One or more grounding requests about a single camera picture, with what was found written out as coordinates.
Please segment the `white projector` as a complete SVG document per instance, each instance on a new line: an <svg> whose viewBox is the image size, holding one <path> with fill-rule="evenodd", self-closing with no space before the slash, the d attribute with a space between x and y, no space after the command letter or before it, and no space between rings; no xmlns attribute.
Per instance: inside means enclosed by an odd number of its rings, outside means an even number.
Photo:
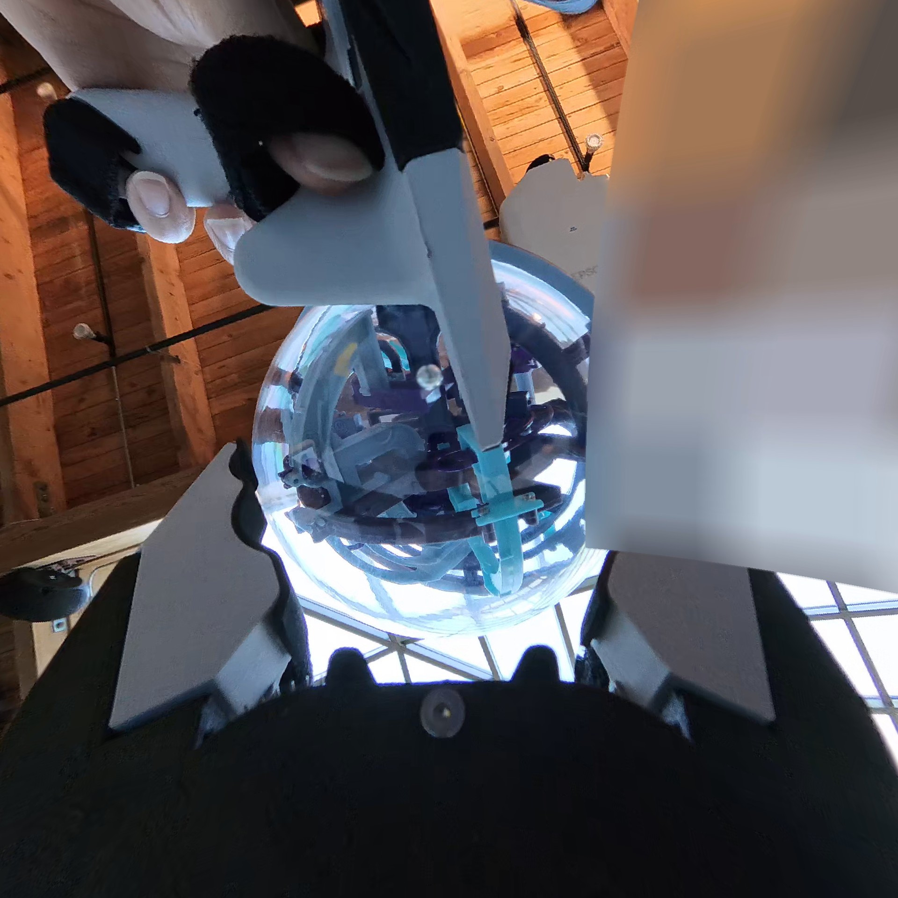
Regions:
<svg viewBox="0 0 898 898"><path fill-rule="evenodd" d="M567 158L537 157L500 206L504 242L543 258L594 295L609 182L608 174L576 174Z"/></svg>

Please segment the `person's left hand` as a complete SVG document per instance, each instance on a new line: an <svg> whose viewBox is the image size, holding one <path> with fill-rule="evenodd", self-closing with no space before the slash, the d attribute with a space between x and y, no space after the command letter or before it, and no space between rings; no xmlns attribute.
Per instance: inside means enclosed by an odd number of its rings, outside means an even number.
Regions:
<svg viewBox="0 0 898 898"><path fill-rule="evenodd" d="M323 61L293 2L2 2L2 14L66 87L199 91L230 196L204 226L233 262L244 233L298 187L340 193L384 164L364 104ZM180 244L196 213L178 181L129 162L137 141L79 101L44 117L52 180L107 225Z"/></svg>

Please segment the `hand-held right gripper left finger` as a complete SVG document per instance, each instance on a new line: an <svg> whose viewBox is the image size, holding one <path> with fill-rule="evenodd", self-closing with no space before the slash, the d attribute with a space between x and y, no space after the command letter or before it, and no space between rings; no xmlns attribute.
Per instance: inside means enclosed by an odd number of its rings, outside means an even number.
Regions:
<svg viewBox="0 0 898 898"><path fill-rule="evenodd" d="M246 443L229 443L145 541L109 726L195 699L226 723L312 680L304 612L267 523Z"/></svg>

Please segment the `black ceiling track rail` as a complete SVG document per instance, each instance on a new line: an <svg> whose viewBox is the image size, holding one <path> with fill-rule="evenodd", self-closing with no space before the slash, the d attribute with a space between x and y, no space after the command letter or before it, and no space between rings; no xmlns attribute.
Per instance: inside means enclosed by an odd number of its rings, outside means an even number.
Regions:
<svg viewBox="0 0 898 898"><path fill-rule="evenodd" d="M43 384L29 387L27 389L17 391L11 395L1 398L1 408L15 405L29 398L35 398L44 393L51 392L68 384L77 383L85 378L95 376L107 370L115 370L121 365L129 364L148 355L162 355L163 351L173 348L177 345L185 343L189 340L195 340L198 337L205 336L209 333L229 328L244 320L250 320L254 317L262 315L268 311L279 311L279 307L256 304L252 308L241 310L233 314L221 317L217 320L208 322L205 325L192 328L188 331L182 331L174 336L158 340L143 347L134 349L128 353L121 355L113 355L105 361L89 365L81 368L69 375L49 380Z"/></svg>
<svg viewBox="0 0 898 898"><path fill-rule="evenodd" d="M532 32L530 31L524 17L522 16L519 5L516 1L509 1L509 5L511 7L514 25L536 69L539 81L543 87L543 92L545 93L549 101L556 122L559 124L562 130L562 134L565 137L567 148L569 151L571 151L574 157L576 174L589 174L594 151L588 150L584 152L582 147L580 146L580 142L575 136L574 130L572 129L570 121L567 118L567 113L562 107L555 87L550 79L549 72L546 69L540 52L536 47Z"/></svg>

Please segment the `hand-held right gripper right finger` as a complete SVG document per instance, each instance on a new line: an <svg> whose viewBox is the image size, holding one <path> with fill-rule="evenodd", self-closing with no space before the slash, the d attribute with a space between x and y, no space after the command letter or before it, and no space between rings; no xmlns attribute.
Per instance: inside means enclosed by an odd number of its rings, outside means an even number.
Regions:
<svg viewBox="0 0 898 898"><path fill-rule="evenodd" d="M611 551L581 626L578 678L673 722L686 696L755 723L776 716L748 572Z"/></svg>

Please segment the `skylight window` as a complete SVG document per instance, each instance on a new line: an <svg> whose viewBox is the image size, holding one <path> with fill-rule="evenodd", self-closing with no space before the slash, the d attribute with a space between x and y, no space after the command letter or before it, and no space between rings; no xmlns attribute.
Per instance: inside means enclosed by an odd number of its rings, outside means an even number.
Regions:
<svg viewBox="0 0 898 898"><path fill-rule="evenodd" d="M322 681L334 651L357 649L380 683L507 680L524 651L547 645L561 679L574 679L581 624L594 579L536 617L487 636L414 637L340 610L297 568L294 584L310 634L313 678ZM867 705L882 740L897 754L897 599L895 594L780 575L795 604Z"/></svg>

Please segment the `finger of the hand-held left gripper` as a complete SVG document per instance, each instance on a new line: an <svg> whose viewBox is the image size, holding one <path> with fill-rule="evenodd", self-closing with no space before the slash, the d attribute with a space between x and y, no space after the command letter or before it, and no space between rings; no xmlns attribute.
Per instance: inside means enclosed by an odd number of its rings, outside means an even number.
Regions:
<svg viewBox="0 0 898 898"><path fill-rule="evenodd" d="M435 284L441 326L476 446L502 442L510 339L466 154L447 149L404 170Z"/></svg>

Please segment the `clear plastic maze ball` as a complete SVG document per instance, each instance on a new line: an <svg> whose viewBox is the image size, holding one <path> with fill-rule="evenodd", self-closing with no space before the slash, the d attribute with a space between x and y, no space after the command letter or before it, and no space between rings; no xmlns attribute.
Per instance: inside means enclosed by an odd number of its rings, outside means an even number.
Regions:
<svg viewBox="0 0 898 898"><path fill-rule="evenodd" d="M490 243L510 338L500 446L475 448L435 314L301 312L261 388L253 463L268 536L344 612L415 636L481 636L597 573L587 547L594 295ZM440 365L443 385L416 382Z"/></svg>

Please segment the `black dome fixture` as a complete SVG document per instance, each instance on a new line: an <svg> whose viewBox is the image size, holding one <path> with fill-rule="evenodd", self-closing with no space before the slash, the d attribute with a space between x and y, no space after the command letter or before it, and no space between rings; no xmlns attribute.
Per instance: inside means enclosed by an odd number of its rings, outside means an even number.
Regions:
<svg viewBox="0 0 898 898"><path fill-rule="evenodd" d="M14 621L67 618L81 611L90 597L82 578L54 567L20 567L1 577L1 615Z"/></svg>

